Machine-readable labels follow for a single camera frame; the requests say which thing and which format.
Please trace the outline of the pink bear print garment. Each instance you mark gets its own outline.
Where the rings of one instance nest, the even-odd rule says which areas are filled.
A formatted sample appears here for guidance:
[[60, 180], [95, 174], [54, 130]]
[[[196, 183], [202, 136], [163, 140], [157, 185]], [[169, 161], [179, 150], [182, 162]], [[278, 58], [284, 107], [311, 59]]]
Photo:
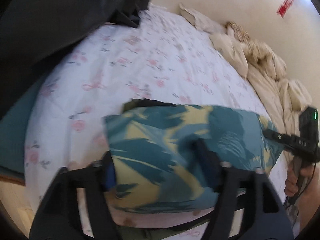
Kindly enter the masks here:
[[195, 210], [179, 213], [152, 213], [140, 214], [117, 210], [113, 204], [107, 203], [113, 221], [119, 226], [132, 228], [164, 229], [192, 222], [198, 218], [203, 218], [214, 208], [205, 210]]

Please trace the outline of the teal camouflage shorts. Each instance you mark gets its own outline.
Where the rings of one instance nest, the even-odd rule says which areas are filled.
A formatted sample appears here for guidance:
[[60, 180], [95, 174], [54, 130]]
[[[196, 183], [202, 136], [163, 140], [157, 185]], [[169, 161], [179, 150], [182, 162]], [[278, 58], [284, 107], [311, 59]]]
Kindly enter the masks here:
[[113, 206], [132, 213], [204, 210], [218, 195], [208, 185], [193, 143], [242, 170], [272, 170], [283, 147], [263, 136], [267, 118], [222, 106], [151, 106], [104, 118], [116, 173]]

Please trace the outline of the olive green garment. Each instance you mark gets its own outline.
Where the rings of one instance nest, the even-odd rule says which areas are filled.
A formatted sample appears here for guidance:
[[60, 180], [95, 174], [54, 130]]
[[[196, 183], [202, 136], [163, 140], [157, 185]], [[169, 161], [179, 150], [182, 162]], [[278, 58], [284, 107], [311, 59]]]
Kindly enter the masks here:
[[124, 226], [117, 226], [117, 229], [122, 239], [201, 239], [208, 222], [209, 220], [205, 220], [187, 230], [178, 231], [172, 229], [138, 229]]

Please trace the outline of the black garment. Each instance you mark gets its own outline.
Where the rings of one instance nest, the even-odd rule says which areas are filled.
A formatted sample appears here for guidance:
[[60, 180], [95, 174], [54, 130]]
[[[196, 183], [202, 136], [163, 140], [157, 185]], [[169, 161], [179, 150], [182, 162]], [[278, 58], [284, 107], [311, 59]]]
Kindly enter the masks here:
[[157, 106], [175, 107], [176, 105], [168, 102], [161, 102], [161, 101], [150, 100], [150, 99], [132, 99], [131, 101], [123, 104], [122, 113], [125, 113], [127, 111], [130, 111], [132, 109], [139, 108], [139, 107], [157, 107]]

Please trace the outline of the cream bear print duvet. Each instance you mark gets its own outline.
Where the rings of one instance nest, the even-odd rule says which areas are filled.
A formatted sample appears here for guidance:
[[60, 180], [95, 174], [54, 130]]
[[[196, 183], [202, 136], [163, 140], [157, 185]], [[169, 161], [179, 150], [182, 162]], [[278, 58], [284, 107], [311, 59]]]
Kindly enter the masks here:
[[312, 97], [297, 79], [288, 79], [284, 60], [259, 40], [240, 42], [222, 33], [209, 36], [213, 47], [259, 96], [278, 132], [300, 135], [299, 115], [312, 105]]

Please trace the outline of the floral white bed sheet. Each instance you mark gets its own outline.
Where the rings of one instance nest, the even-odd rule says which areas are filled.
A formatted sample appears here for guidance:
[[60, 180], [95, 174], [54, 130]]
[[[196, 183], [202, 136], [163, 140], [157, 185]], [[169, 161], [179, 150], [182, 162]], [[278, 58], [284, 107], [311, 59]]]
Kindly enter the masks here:
[[138, 28], [103, 25], [49, 74], [25, 140], [25, 179], [37, 209], [59, 168], [107, 150], [103, 117], [131, 99], [207, 103], [267, 115], [251, 85], [183, 17], [156, 7]]

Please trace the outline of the cream pillow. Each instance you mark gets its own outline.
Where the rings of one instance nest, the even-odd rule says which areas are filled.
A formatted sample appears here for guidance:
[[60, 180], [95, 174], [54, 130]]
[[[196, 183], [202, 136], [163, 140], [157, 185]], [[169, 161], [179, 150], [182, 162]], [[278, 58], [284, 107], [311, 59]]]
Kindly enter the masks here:
[[227, 32], [226, 28], [223, 25], [215, 22], [214, 20], [211, 20], [209, 17], [198, 12], [195, 9], [185, 7], [183, 3], [179, 3], [179, 12], [183, 18], [185, 18], [199, 31], [204, 31], [209, 34], [225, 34]]

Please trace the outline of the black plastic cover sheet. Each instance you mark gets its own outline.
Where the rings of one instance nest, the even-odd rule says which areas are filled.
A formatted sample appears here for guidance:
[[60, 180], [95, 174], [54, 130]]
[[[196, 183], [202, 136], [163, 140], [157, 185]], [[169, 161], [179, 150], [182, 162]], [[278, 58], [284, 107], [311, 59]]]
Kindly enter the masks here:
[[63, 50], [109, 22], [136, 28], [150, 0], [1, 0], [1, 115]]

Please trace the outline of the red wall decoration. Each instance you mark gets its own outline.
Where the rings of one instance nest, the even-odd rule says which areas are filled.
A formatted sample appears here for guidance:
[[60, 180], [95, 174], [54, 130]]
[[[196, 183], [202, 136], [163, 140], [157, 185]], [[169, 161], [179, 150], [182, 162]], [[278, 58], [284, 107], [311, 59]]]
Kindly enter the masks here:
[[280, 15], [281, 18], [284, 18], [288, 9], [293, 5], [295, 0], [284, 0], [277, 10], [277, 15]]

